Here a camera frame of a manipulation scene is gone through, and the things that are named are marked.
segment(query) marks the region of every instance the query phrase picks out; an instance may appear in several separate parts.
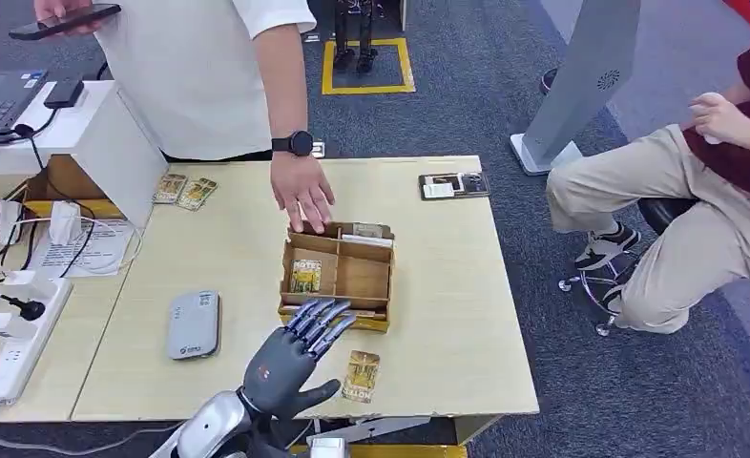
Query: gray pillar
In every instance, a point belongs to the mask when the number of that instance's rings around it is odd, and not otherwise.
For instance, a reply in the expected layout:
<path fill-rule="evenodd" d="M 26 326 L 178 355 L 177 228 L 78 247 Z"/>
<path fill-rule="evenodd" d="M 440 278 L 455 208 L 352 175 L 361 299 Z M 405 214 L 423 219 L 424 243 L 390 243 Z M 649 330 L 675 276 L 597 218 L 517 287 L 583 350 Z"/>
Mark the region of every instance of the gray pillar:
<path fill-rule="evenodd" d="M 631 76 L 640 3 L 583 1 L 552 90 L 527 132 L 510 138 L 527 175 L 582 157 L 572 138 Z"/>

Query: person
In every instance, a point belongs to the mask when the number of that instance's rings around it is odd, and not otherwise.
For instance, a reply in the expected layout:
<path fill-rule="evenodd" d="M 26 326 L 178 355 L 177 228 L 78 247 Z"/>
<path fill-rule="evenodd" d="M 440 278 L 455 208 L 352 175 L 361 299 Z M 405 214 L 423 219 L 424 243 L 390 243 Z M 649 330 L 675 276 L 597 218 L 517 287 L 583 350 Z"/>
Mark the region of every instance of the person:
<path fill-rule="evenodd" d="M 62 17 L 91 3 L 34 0 L 35 15 Z M 301 206 L 322 232 L 335 198 L 319 161 L 309 152 L 270 152 L 272 138 L 292 135 L 312 147 L 300 33 L 316 20 L 306 0 L 132 0 L 121 7 L 69 33 L 95 32 L 148 137 L 172 158 L 270 158 L 274 197 L 294 230 L 302 230 Z"/>
<path fill-rule="evenodd" d="M 692 123 L 683 132 L 670 125 L 550 173 L 554 229 L 589 232 L 575 261 L 582 270 L 605 265 L 639 241 L 612 212 L 640 198 L 698 200 L 602 298 L 620 312 L 620 327 L 675 332 L 704 295 L 750 279 L 750 50 L 738 58 L 738 69 L 741 81 L 729 90 L 691 102 Z"/>

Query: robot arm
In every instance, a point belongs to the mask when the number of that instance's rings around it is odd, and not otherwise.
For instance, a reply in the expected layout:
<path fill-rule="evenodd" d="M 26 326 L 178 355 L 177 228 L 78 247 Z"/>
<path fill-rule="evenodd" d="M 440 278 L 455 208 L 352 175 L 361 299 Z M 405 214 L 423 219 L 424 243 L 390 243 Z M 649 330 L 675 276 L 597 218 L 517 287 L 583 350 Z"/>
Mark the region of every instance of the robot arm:
<path fill-rule="evenodd" d="M 268 336 L 246 367 L 237 391 L 222 391 L 179 427 L 151 458 L 290 457 L 276 444 L 270 420 L 288 420 L 329 399 L 341 383 L 330 380 L 300 392 L 317 361 L 355 322 L 349 301 L 310 300 Z"/>

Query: black stool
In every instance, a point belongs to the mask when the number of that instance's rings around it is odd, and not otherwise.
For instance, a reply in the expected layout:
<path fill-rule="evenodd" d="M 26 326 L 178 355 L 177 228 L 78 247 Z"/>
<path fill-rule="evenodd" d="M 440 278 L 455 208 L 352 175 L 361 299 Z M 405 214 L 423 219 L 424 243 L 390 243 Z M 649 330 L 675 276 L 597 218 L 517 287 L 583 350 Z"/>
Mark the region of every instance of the black stool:
<path fill-rule="evenodd" d="M 645 222 L 653 228 L 654 232 L 661 235 L 674 219 L 689 210 L 696 202 L 698 201 L 690 198 L 641 198 L 637 205 Z M 597 334 L 607 336 L 618 315 L 618 312 L 602 306 L 600 298 L 616 285 L 617 278 L 628 269 L 636 268 L 641 256 L 641 254 L 626 251 L 599 269 L 580 271 L 578 276 L 558 282 L 557 286 L 564 292 L 571 291 L 573 283 L 579 283 L 583 286 L 591 303 L 608 315 L 605 322 L 598 323 L 594 327 Z"/>

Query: smartwatch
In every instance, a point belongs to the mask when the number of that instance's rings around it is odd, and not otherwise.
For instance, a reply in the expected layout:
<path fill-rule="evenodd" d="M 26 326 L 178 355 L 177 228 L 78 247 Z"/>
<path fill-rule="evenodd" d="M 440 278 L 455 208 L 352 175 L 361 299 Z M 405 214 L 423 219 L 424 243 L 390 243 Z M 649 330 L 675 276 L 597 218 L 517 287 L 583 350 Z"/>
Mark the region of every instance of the smartwatch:
<path fill-rule="evenodd" d="M 305 131 L 297 131 L 286 138 L 273 138 L 271 140 L 273 151 L 287 151 L 294 156 L 310 156 L 313 151 L 313 136 Z"/>

